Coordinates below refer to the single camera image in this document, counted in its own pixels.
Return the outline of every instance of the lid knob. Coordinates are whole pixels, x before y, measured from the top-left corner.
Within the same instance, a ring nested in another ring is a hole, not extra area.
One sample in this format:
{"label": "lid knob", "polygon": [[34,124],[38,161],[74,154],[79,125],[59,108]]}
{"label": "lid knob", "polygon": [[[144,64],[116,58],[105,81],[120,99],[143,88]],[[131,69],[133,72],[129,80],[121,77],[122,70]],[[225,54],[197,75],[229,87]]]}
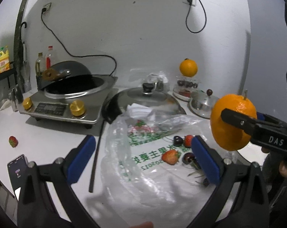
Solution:
{"label": "lid knob", "polygon": [[69,109],[70,109],[72,115],[75,117],[82,116],[86,111],[85,106],[84,106],[84,102],[82,100],[79,100],[79,99],[72,102],[69,106]]}
{"label": "lid knob", "polygon": [[211,96],[212,94],[213,94],[213,91],[212,91],[211,89],[208,89],[208,90],[207,90],[207,95],[208,95],[208,96]]}
{"label": "lid knob", "polygon": [[142,88],[144,93],[152,93],[152,90],[154,89],[154,84],[143,83]]}

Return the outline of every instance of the phone screen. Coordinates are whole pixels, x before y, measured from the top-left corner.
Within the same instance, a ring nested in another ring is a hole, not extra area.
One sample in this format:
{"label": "phone screen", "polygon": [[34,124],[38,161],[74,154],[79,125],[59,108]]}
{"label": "phone screen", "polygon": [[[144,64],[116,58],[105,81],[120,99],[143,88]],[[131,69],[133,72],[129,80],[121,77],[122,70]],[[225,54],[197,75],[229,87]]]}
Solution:
{"label": "phone screen", "polygon": [[24,174],[27,167],[25,156],[22,154],[7,164],[11,186],[15,192],[17,200],[19,200],[20,189],[23,184]]}

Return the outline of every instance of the finger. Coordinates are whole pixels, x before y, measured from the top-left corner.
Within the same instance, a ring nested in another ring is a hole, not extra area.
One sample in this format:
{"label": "finger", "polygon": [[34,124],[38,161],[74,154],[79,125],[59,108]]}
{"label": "finger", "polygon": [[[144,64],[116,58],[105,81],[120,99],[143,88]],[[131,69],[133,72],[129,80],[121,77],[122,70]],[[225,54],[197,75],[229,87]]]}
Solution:
{"label": "finger", "polygon": [[278,170],[279,170],[282,177],[284,177],[284,178],[287,177],[287,167],[286,167],[284,161],[281,161]]}
{"label": "finger", "polygon": [[269,150],[269,149],[264,148],[264,147],[262,147],[262,148],[261,148],[261,150],[262,150],[262,152],[263,152],[263,153],[265,153],[265,154],[267,154],[267,153],[269,153],[269,152],[270,152],[270,150]]}
{"label": "finger", "polygon": [[138,225],[138,226],[132,226],[130,228],[154,228],[154,225],[152,222],[145,222],[141,225]]}

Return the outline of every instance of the plastic bottle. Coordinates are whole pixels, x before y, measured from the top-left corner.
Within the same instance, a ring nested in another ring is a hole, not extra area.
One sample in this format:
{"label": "plastic bottle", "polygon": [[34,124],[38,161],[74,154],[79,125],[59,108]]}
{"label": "plastic bottle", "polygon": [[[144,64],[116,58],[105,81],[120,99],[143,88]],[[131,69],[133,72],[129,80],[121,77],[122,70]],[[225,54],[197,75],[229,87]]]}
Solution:
{"label": "plastic bottle", "polygon": [[0,73],[10,69],[9,51],[6,46],[6,52],[3,52],[4,47],[0,49]]}
{"label": "plastic bottle", "polygon": [[49,69],[51,66],[56,64],[56,56],[52,46],[48,47],[48,53],[46,55],[46,69]]}

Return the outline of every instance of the dish soap bottle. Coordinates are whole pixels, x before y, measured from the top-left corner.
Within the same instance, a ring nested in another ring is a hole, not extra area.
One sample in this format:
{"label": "dish soap bottle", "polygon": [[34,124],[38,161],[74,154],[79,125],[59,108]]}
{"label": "dish soap bottle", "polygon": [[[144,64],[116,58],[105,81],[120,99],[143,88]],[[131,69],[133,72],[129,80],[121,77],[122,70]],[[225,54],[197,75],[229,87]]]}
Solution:
{"label": "dish soap bottle", "polygon": [[0,49],[0,73],[10,69],[8,46],[6,45],[5,53],[3,52],[3,49],[4,47]]}

